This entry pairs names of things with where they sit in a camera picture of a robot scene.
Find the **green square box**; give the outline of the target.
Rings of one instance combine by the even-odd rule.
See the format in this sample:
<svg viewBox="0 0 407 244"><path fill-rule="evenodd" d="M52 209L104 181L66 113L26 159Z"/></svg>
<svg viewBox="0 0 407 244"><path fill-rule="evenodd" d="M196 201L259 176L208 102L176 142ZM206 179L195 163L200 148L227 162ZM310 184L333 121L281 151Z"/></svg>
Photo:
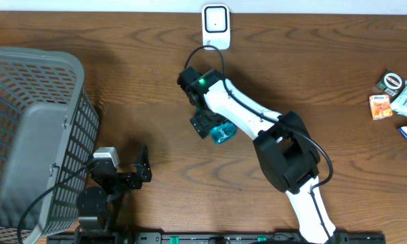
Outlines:
<svg viewBox="0 0 407 244"><path fill-rule="evenodd" d="M387 70L377 83L377 88L395 98L403 90L405 79L391 70Z"/></svg>

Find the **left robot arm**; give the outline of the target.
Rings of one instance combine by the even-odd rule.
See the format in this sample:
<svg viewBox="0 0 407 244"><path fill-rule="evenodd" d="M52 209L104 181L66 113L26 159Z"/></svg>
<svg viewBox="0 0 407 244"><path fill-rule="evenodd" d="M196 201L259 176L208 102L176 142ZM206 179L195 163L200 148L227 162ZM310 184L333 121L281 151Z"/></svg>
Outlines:
<svg viewBox="0 0 407 244"><path fill-rule="evenodd" d="M116 225L125 204L125 195L139 190L152 179L148 147L143 146L133 163L135 171L117 171L119 156L114 147L97 149L87 162L87 171L96 183L79 193L76 201L79 226L75 243L133 243L131 233Z"/></svg>

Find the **orange small packet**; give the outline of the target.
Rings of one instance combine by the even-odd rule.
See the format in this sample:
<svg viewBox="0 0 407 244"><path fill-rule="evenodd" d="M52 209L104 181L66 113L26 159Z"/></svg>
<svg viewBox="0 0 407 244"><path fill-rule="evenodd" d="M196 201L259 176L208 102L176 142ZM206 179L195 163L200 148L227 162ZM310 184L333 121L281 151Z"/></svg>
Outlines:
<svg viewBox="0 0 407 244"><path fill-rule="evenodd" d="M393 115L387 94L370 96L369 105L373 120L385 119Z"/></svg>

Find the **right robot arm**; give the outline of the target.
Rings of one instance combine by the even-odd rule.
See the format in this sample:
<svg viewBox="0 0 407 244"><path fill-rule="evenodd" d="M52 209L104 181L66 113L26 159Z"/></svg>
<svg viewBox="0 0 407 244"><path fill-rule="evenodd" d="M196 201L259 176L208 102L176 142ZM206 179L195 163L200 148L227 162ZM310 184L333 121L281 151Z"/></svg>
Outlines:
<svg viewBox="0 0 407 244"><path fill-rule="evenodd" d="M318 176L320 160L330 159L311 139L300 116L265 108L217 70L201 74L189 66L180 72L177 84L196 108L190 122L197 134L223 144L243 131L253 141L267 181L288 196L301 236L310 243L332 243L336 227L320 195L320 187L329 180Z"/></svg>

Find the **teal mouthwash bottle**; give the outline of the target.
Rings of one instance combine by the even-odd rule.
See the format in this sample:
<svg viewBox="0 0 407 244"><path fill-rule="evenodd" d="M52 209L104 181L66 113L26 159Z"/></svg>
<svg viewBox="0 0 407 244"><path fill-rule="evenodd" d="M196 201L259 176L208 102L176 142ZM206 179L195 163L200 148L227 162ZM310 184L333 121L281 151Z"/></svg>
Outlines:
<svg viewBox="0 0 407 244"><path fill-rule="evenodd" d="M237 133L237 127L230 121L219 131L215 132L212 135L209 135L214 143L223 144L228 140L232 139Z"/></svg>

